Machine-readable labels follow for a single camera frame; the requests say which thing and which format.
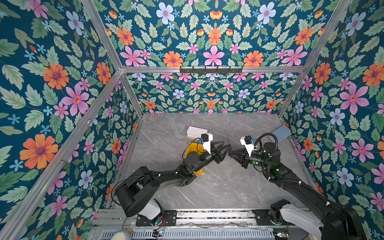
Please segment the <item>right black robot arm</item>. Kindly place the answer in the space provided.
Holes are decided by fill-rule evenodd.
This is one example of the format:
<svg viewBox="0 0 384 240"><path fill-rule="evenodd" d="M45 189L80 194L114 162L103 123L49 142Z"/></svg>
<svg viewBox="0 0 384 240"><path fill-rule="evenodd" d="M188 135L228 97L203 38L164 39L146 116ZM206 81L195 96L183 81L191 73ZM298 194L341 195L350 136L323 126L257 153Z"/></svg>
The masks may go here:
<svg viewBox="0 0 384 240"><path fill-rule="evenodd" d="M229 150L229 156L247 168L260 167L263 176L298 199L308 212L297 209L287 200L271 205L270 218L274 224L292 223L318 240L365 240L367 238L357 211L343 207L304 183L280 160L275 143L265 143L259 150L253 144L243 149Z"/></svg>

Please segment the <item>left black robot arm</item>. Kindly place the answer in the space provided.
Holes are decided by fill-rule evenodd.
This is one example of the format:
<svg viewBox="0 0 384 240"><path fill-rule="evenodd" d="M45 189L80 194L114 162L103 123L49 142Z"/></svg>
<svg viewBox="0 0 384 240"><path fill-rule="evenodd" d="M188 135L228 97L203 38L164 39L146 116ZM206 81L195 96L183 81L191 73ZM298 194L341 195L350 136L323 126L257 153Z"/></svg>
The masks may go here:
<svg viewBox="0 0 384 240"><path fill-rule="evenodd" d="M117 197L126 217L141 215L157 224L163 218L164 209L153 199L155 193L165 188L189 185L205 166L211 162L221 163L230 147L217 141L211 143L210 152L186 151L182 163L171 171L151 171L146 166L140 167L115 185L111 197Z"/></svg>

